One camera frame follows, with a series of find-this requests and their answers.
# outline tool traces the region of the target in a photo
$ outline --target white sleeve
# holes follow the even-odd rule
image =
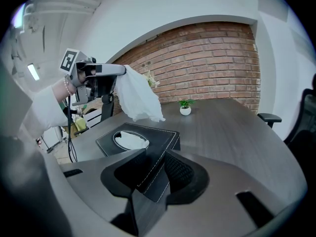
[[[67,121],[54,96],[52,87],[49,86],[35,94],[23,124],[30,135],[36,139],[51,127],[67,125]]]

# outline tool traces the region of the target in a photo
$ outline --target ceiling light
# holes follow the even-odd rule
[[[15,28],[22,27],[23,25],[23,12],[24,12],[25,3],[20,6],[12,19],[12,24]]]
[[[38,73],[36,72],[36,69],[35,69],[33,63],[28,65],[28,69],[31,72],[31,74],[32,74],[33,78],[35,79],[35,81],[40,79],[39,76],[38,76]]]

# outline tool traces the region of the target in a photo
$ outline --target chair armrest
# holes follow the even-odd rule
[[[78,135],[78,134],[80,134],[80,133],[86,132],[87,130],[89,130],[88,127],[85,128],[85,129],[83,129],[83,130],[80,130],[80,131],[78,131],[78,132],[75,132],[74,135]]]
[[[267,122],[268,126],[271,128],[274,123],[282,122],[282,119],[279,116],[270,113],[258,113],[258,117],[261,118],[264,122]]]

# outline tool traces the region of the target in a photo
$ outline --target white tissue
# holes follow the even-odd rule
[[[117,77],[116,90],[122,110],[133,119],[150,118],[165,121],[158,96],[153,93],[147,80],[140,73],[125,65],[126,74]]]
[[[140,148],[147,148],[149,145],[148,140],[143,140],[142,138],[127,133],[127,132],[120,132],[121,137],[115,138],[116,142],[124,148],[127,149],[140,149]]]

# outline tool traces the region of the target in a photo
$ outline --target small white pot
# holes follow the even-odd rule
[[[180,112],[182,115],[187,116],[191,113],[191,107],[188,107],[184,109],[183,107],[180,107]]]

